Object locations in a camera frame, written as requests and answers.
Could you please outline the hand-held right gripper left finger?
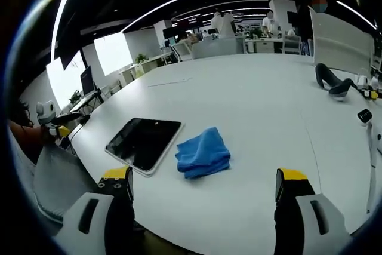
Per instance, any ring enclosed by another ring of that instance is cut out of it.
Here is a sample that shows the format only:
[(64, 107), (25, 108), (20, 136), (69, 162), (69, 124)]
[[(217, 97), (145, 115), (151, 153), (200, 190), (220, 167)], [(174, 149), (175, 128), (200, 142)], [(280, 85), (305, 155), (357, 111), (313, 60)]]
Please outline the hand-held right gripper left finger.
[(95, 192), (83, 194), (63, 217), (55, 237), (65, 254), (128, 254), (132, 249), (133, 169), (103, 174)]

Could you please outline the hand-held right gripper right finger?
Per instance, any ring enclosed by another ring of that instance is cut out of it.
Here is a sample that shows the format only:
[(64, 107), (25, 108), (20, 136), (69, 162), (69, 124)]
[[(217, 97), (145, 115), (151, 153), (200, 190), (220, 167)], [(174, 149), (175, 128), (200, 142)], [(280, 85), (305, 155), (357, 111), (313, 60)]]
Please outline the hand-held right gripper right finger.
[(340, 254), (352, 237), (344, 216), (298, 170), (278, 168), (275, 254)]

